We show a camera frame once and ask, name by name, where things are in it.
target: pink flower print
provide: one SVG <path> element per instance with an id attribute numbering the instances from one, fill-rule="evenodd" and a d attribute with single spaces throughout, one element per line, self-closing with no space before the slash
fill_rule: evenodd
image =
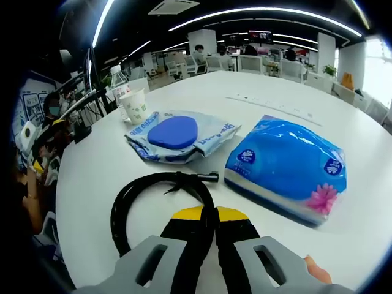
<path id="1" fill-rule="evenodd" d="M 327 215 L 337 199 L 336 194 L 337 190 L 333 189 L 332 185 L 325 183 L 322 188 L 317 185 L 317 192 L 312 192 L 312 198 L 307 201 L 307 206 L 320 214 Z"/>

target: ceiling light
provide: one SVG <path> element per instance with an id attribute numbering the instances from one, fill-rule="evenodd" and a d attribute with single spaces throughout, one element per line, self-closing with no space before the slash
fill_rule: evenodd
<path id="1" fill-rule="evenodd" d="M 151 42 L 151 41 L 148 41 L 148 42 L 144 43 L 142 46 L 140 46 L 139 48 L 137 48 L 136 50 L 134 50 L 130 55 L 128 55 L 128 57 L 131 56 L 132 54 L 134 54 L 136 51 L 139 51 L 140 49 L 142 49 L 145 45 L 149 44 L 150 42 Z"/>
<path id="2" fill-rule="evenodd" d="M 204 15 L 202 17 L 194 18 L 193 20 L 189 20 L 185 23 L 181 23 L 181 24 L 175 26 L 174 28 L 169 29 L 169 32 L 172 32 L 175 29 L 181 28 L 183 26 L 189 25 L 190 23 L 194 23 L 199 20 L 204 20 L 206 18 L 216 17 L 216 16 L 222 15 L 222 14 L 235 13 L 235 12 L 246 12 L 246 11 L 280 11 L 280 12 L 290 12 L 290 13 L 307 15 L 309 17 L 314 17 L 314 18 L 318 18 L 320 20 L 325 20 L 329 23 L 333 23 L 336 26 L 340 26 L 341 28 L 344 28 L 344 29 L 348 30 L 349 32 L 352 32 L 354 35 L 356 35 L 358 37 L 362 37 L 362 34 L 357 32 L 356 30 L 354 30 L 354 29 L 352 29 L 352 28 L 346 26 L 345 24 L 342 24 L 336 20 L 332 20 L 328 17 L 323 17 L 322 15 L 318 15 L 315 13 L 302 11 L 302 10 L 298 10 L 298 9 L 280 8 L 280 7 L 248 7 L 248 8 L 237 8 L 237 9 L 230 9 L 230 10 L 215 12 L 215 13 Z"/>
<path id="3" fill-rule="evenodd" d="M 237 32 L 232 32 L 230 34 L 223 34 L 222 37 L 224 37 L 224 36 L 231 36 L 231 35 L 238 35 L 238 33 Z"/>
<path id="4" fill-rule="evenodd" d="M 300 38 L 300 37 L 294 37 L 294 36 L 289 36 L 289 35 L 281 35 L 281 34 L 274 34 L 274 36 L 293 38 L 293 39 L 298 39 L 298 40 L 302 40 L 302 41 L 307 41 L 307 42 L 310 42 L 310 43 L 313 43 L 313 44 L 318 44 L 318 42 L 316 42 L 316 41 L 312 41 L 312 40 L 308 40 L 308 39 Z"/>
<path id="5" fill-rule="evenodd" d="M 106 5 L 104 7 L 104 10 L 102 11 L 102 14 L 101 14 L 99 21 L 98 21 L 96 33 L 94 34 L 94 39 L 92 40 L 92 47 L 93 48 L 95 48 L 95 46 L 97 45 L 97 40 L 98 40 L 100 29 L 102 28 L 102 25 L 104 24 L 105 18 L 106 18 L 107 14 L 109 12 L 109 9 L 114 1 L 115 0 L 108 0 L 108 2 L 106 3 Z"/>
<path id="6" fill-rule="evenodd" d="M 286 45 L 296 46 L 296 47 L 300 47 L 300 48 L 306 48 L 306 49 L 309 49 L 309 50 L 313 50 L 313 51 L 319 52 L 318 49 L 315 49 L 315 48 L 312 48 L 312 47 L 303 46 L 303 45 L 299 45 L 299 44 L 282 42 L 282 41 L 274 41 L 274 43 L 286 44 Z"/>
<path id="7" fill-rule="evenodd" d="M 167 50 L 172 49 L 172 48 L 174 48 L 174 47 L 181 46 L 181 45 L 185 45 L 185 44 L 188 44 L 188 43 L 189 43 L 189 41 L 188 41 L 188 42 L 181 43 L 181 44 L 177 44 L 177 45 L 171 46 L 171 47 L 169 47 L 169 48 L 166 48 L 164 51 L 167 51 Z"/>
<path id="8" fill-rule="evenodd" d="M 270 33 L 271 33 L 270 31 L 249 31 L 249 32 L 265 32 L 265 33 L 267 33 L 267 34 L 270 34 Z"/>
<path id="9" fill-rule="evenodd" d="M 114 61 L 114 60 L 116 60 L 116 59 L 118 59 L 118 56 L 106 60 L 106 61 L 104 62 L 104 64 L 109 63 L 109 62 L 112 62 L 112 61 Z"/>
<path id="10" fill-rule="evenodd" d="M 368 19 L 366 18 L 366 16 L 363 13 L 362 9 L 358 6 L 358 4 L 354 0 L 351 0 L 351 3 L 353 4 L 354 8 L 356 9 L 358 14 L 360 15 L 360 18 L 361 18 L 363 24 L 365 25 L 365 27 L 367 29 L 370 29 L 370 25 L 369 25 Z"/>

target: desk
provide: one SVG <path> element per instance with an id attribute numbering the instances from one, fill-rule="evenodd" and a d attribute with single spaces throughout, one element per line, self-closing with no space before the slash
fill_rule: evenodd
<path id="1" fill-rule="evenodd" d="M 249 99 L 275 103 L 285 112 L 299 111 L 318 124 L 247 103 Z M 98 284 L 113 273 L 119 257 L 111 239 L 110 211 L 117 193 L 141 176 L 177 170 L 217 170 L 220 182 L 208 184 L 216 206 L 242 211 L 260 236 L 272 236 L 302 257 L 310 254 L 334 283 L 357 289 L 383 261 L 392 240 L 392 136 L 368 115 L 299 83 L 225 71 L 157 89 L 146 95 L 146 102 L 151 110 L 199 111 L 242 127 L 211 157 L 185 166 L 142 161 L 126 143 L 124 133 L 131 126 L 121 121 L 118 110 L 96 122 L 83 141 L 71 143 L 59 171 L 56 219 L 64 260 L 77 287 Z M 302 124 L 345 151 L 347 191 L 330 219 L 317 229 L 258 206 L 223 183 L 230 151 L 263 115 Z M 199 205 L 185 191 L 163 195 L 166 188 L 151 187 L 136 199 L 127 220 L 131 247 L 150 235 L 160 235 L 175 212 Z M 198 293 L 226 293 L 215 245 L 202 266 Z"/>

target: tissue pack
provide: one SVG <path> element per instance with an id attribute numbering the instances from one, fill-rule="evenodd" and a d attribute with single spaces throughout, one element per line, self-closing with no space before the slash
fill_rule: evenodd
<path id="1" fill-rule="evenodd" d="M 303 126 L 264 116 L 231 152 L 225 182 L 318 225 L 346 189 L 345 156 Z"/>
<path id="2" fill-rule="evenodd" d="M 164 145 L 157 144 L 151 140 L 151 134 L 149 138 L 151 130 L 154 131 L 156 126 L 173 117 L 189 118 L 196 122 L 197 134 L 195 141 L 191 145 L 184 146 L 181 149 L 164 148 Z M 239 127 L 239 125 L 199 112 L 182 110 L 157 111 L 126 133 L 125 137 L 143 159 L 167 164 L 185 164 L 212 154 L 224 141 L 233 138 Z M 175 132 L 173 126 L 170 129 L 172 132 Z"/>

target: black cable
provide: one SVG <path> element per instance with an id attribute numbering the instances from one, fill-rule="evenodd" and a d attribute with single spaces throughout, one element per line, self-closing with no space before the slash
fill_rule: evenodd
<path id="1" fill-rule="evenodd" d="M 109 96 L 107 96 L 107 95 L 105 95 L 106 96 L 106 98 L 110 101 L 110 102 L 114 102 L 115 100 L 111 100 L 110 98 L 109 98 Z"/>
<path id="2" fill-rule="evenodd" d="M 202 217 L 205 218 L 207 226 L 213 230 L 215 220 L 214 202 L 203 181 L 218 182 L 218 179 L 219 175 L 216 172 L 209 175 L 188 175 L 180 172 L 155 173 L 138 178 L 126 185 L 117 195 L 110 214 L 111 235 L 120 257 L 130 251 L 126 232 L 127 216 L 134 200 L 143 190 L 162 181 L 174 182 L 175 186 L 166 193 L 184 189 L 197 200 L 203 202 L 206 213 L 203 213 Z"/>
<path id="3" fill-rule="evenodd" d="M 86 108 L 87 108 L 89 111 L 91 111 L 92 113 L 94 113 L 94 114 L 96 115 L 96 120 L 98 121 L 97 116 L 98 116 L 98 115 L 100 116 L 100 114 L 97 113 L 97 112 L 95 112 L 94 110 L 92 110 L 90 105 L 86 105 Z"/>
<path id="4" fill-rule="evenodd" d="M 86 118 L 86 120 L 87 120 L 87 122 L 90 124 L 90 126 L 92 125 L 92 117 L 91 117 L 91 113 L 90 112 L 88 112 L 88 111 L 86 111 L 85 109 L 83 109 L 83 112 L 82 112 L 82 110 L 79 110 L 79 112 L 80 112 L 80 117 L 81 117 L 81 114 L 82 113 L 84 113 L 85 114 L 85 118 Z"/>

